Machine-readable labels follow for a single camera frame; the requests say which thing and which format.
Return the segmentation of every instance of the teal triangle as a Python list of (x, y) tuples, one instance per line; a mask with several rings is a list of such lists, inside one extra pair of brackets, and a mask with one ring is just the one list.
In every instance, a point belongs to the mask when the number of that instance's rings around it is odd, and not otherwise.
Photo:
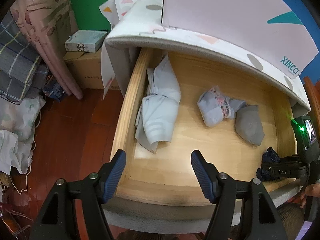
[(298, 16), (291, 11), (284, 14), (280, 14), (270, 20), (267, 21), (267, 23), (293, 23), (293, 24), (302, 24)]

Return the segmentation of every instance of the dark blue cloth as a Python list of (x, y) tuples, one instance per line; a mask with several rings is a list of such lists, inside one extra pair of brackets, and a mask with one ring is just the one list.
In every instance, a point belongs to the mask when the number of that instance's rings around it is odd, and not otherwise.
[(63, 88), (59, 85), (59, 83), (56, 81), (54, 76), (52, 75), (51, 71), (49, 71), (47, 76), (47, 83), (42, 89), (43, 93), (49, 97), (57, 100), (60, 102), (65, 96), (66, 93), (63, 90)]
[[(272, 147), (269, 147), (262, 155), (262, 163), (279, 163), (279, 162), (280, 162), (280, 157)], [(257, 169), (256, 176), (261, 181), (271, 181), (271, 180), (280, 179), (280, 177), (273, 177), (271, 176), (269, 171), (265, 171), (260, 168)]]

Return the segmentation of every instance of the camera screen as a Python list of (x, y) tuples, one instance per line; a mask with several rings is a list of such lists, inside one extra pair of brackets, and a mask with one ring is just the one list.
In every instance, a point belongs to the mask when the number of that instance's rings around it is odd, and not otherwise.
[(309, 135), (309, 142), (310, 144), (312, 144), (316, 140), (316, 133), (313, 129), (311, 120), (305, 120), (304, 123), (306, 125), (307, 133)]

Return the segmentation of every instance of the wooden floor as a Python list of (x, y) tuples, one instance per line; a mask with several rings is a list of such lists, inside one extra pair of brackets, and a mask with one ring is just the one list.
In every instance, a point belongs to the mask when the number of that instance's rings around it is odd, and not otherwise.
[[(103, 90), (84, 90), (84, 98), (64, 98), (60, 103), (48, 100), (42, 110), (36, 129), (36, 149), (32, 171), (28, 176), (28, 191), (9, 193), (10, 203), (17, 211), (35, 219), (55, 181), (83, 179), (109, 162), (116, 125), (123, 97), (118, 90), (109, 90), (102, 99)], [(26, 188), (25, 175), (13, 176), (20, 190)], [(87, 240), (81, 202), (76, 202), (77, 220), (82, 240)], [(28, 220), (20, 219), (24, 226)], [(110, 225), (114, 238), (125, 231)], [(193, 235), (179, 235), (180, 240), (194, 240)]]

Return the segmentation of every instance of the patterned cloth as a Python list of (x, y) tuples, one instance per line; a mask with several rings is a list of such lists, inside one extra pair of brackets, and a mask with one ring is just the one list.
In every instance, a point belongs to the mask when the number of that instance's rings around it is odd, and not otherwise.
[(0, 96), (19, 104), (31, 87), (41, 60), (8, 12), (0, 23)]
[(60, 102), (67, 94), (57, 82), (55, 77), (52, 75), (51, 71), (49, 71), (46, 84), (42, 89), (42, 92), (49, 98), (53, 98)]
[(10, 11), (27, 41), (33, 44), (68, 95), (83, 93), (68, 70), (64, 42), (78, 30), (70, 0), (15, 0)]
[(50, 75), (49, 74), (49, 68), (44, 63), (44, 61), (41, 61), (39, 64), (38, 69), (35, 72), (35, 75), (33, 76), (32, 79), (32, 84), (25, 96), (25, 98), (36, 98), (37, 95), (43, 90), (44, 86), (47, 83), (47, 77)]

